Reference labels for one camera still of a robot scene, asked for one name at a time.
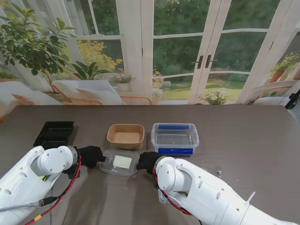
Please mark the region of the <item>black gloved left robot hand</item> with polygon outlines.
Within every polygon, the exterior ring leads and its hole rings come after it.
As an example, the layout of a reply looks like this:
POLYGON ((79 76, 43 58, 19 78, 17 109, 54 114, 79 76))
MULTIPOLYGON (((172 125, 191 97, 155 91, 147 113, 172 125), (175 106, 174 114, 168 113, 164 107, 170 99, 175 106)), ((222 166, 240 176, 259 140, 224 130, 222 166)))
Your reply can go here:
POLYGON ((99 162, 105 162, 107 160, 107 157, 103 155, 101 148, 97 146, 77 148, 76 151, 82 157, 82 165, 89 169, 93 169, 99 162))

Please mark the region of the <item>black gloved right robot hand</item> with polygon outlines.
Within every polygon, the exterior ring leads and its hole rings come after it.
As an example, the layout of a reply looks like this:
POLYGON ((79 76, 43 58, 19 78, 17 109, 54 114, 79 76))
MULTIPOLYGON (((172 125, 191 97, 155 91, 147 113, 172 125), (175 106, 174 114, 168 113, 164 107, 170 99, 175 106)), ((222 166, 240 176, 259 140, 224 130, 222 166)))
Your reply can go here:
POLYGON ((153 174, 153 168, 156 164, 156 161, 161 158, 163 155, 157 152, 144 152, 140 155, 138 164, 136 165, 136 169, 143 170, 145 169, 148 174, 153 174))

